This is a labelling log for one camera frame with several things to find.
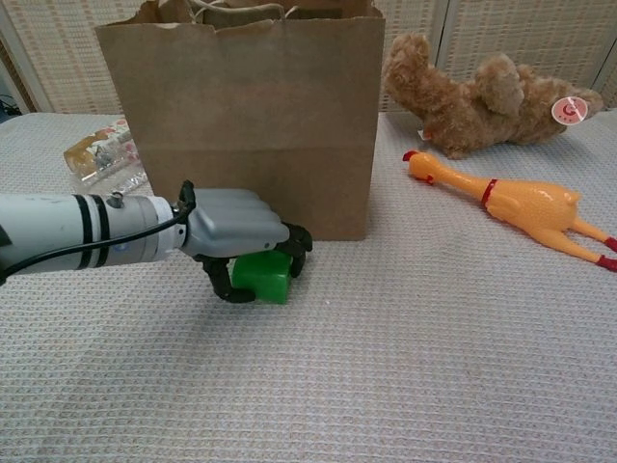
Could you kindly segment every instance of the robotic arm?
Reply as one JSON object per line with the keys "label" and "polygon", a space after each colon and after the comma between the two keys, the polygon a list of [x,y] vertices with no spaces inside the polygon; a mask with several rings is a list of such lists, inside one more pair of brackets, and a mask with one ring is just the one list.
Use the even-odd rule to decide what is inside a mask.
{"label": "robotic arm", "polygon": [[12,275],[152,262],[175,249],[202,264],[220,298],[243,303],[255,295],[231,286],[230,259],[279,250],[293,257],[296,278],[312,238],[251,191],[196,190],[190,181],[175,204],[120,194],[0,195],[0,286]]}

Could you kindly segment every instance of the yellow rubber chicken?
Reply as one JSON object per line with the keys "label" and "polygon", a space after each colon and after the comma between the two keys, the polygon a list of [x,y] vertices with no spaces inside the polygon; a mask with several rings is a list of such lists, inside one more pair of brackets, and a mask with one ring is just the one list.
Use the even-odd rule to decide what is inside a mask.
{"label": "yellow rubber chicken", "polygon": [[469,176],[445,167],[434,155],[423,151],[409,151],[403,161],[409,162],[412,177],[467,192],[493,217],[523,230],[545,246],[617,272],[617,259],[589,251],[564,234],[573,230],[617,252],[617,239],[578,217],[578,192],[547,182]]}

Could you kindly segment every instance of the teddy bear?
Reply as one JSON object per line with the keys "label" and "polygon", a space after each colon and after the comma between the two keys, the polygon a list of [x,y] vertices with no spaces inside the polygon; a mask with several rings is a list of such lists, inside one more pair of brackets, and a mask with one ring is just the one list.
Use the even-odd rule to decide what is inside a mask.
{"label": "teddy bear", "polygon": [[585,120],[604,108],[597,92],[538,75],[503,53],[487,57],[473,80],[455,82],[429,63],[428,40],[413,32],[394,39],[383,82],[394,101],[422,120],[424,137],[450,159],[498,143],[538,144],[564,132],[568,125],[552,115],[562,98],[577,99],[581,110],[586,103]]}

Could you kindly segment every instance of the white tablecloth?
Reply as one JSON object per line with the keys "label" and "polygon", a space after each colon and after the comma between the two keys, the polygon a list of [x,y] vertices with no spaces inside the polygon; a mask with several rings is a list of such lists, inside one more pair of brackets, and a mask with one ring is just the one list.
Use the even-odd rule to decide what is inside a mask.
{"label": "white tablecloth", "polygon": [[[0,193],[71,193],[62,151],[113,118],[0,124]],[[10,278],[0,459],[617,461],[617,274],[408,178],[409,120],[381,116],[368,238],[315,243],[287,305],[222,302],[180,253]],[[617,233],[616,155],[613,111],[451,165]]]}

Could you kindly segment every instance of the green cube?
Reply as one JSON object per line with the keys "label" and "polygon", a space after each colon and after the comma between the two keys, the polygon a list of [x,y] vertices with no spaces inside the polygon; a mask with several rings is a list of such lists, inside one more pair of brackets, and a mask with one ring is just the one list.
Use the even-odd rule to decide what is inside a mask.
{"label": "green cube", "polygon": [[231,285],[250,289],[266,302],[284,304],[289,290],[291,256],[279,251],[264,251],[240,256],[231,272]]}

